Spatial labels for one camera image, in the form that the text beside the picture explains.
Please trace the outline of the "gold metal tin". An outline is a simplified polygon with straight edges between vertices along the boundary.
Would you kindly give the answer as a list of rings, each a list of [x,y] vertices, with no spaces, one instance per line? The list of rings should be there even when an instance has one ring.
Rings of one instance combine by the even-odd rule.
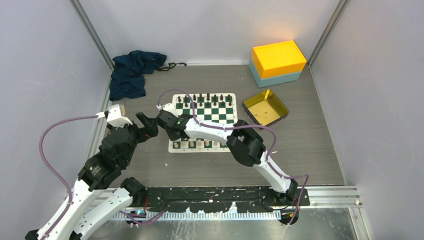
[[[245,99],[241,107],[254,125],[265,127],[278,123],[290,113],[289,109],[269,88]]]

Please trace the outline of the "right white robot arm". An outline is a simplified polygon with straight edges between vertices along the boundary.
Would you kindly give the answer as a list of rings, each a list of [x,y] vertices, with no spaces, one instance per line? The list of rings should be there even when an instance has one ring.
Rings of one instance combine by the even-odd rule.
[[[230,124],[199,120],[189,114],[177,116],[164,109],[156,119],[170,140],[204,139],[227,146],[238,163],[256,169],[268,181],[281,204],[288,206],[297,200],[298,183],[271,158],[263,138],[254,130],[255,125],[244,120]]]

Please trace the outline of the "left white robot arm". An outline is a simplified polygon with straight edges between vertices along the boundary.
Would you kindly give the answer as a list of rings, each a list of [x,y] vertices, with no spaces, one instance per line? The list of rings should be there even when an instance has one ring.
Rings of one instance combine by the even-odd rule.
[[[54,127],[87,117],[74,117],[56,122],[42,133],[38,143],[40,157],[46,167],[65,186],[67,198],[42,228],[26,234],[26,240],[80,240],[85,236],[84,233],[73,229],[77,220],[83,216],[87,207],[130,165],[137,144],[158,135],[156,118],[149,118],[142,112],[137,113],[136,117],[143,124],[142,128],[129,120],[122,109],[107,110],[93,115],[94,119],[106,119],[110,135],[102,140],[98,153],[85,162],[73,187],[70,187],[48,162],[44,154],[43,143],[47,133]]]

